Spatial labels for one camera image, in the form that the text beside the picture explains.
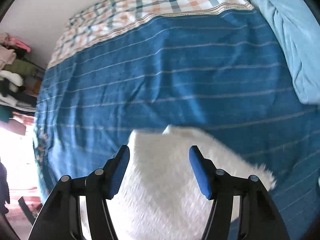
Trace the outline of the light blue quilt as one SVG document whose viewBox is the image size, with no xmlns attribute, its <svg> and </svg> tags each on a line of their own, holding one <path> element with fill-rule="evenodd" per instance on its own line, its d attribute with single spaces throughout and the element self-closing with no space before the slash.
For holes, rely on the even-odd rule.
<svg viewBox="0 0 320 240">
<path fill-rule="evenodd" d="M 272 28 L 301 103 L 319 105 L 319 23 L 303 0 L 247 0 Z"/>
</svg>

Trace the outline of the blue striped plaid bedsheet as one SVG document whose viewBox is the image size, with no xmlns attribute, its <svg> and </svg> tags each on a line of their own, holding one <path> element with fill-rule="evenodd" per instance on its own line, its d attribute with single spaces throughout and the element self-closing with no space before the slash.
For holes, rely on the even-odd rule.
<svg viewBox="0 0 320 240">
<path fill-rule="evenodd" d="M 319 215 L 319 105 L 247 0 L 103 0 L 74 15 L 37 97 L 41 199 L 114 156 L 134 130 L 199 129 L 276 178 L 291 239 Z"/>
</svg>

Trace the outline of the cream white knitted sweater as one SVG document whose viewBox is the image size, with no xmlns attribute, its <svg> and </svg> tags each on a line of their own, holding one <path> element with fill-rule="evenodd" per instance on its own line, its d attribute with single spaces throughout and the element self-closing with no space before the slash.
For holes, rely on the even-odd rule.
<svg viewBox="0 0 320 240">
<path fill-rule="evenodd" d="M 189 162 L 193 145 L 230 175 L 255 174 L 267 190 L 275 188 L 276 179 L 265 165 L 246 162 L 199 129 L 170 125 L 163 132 L 134 130 L 119 192 L 107 203 L 119 239 L 201 238 L 212 205 Z"/>
</svg>

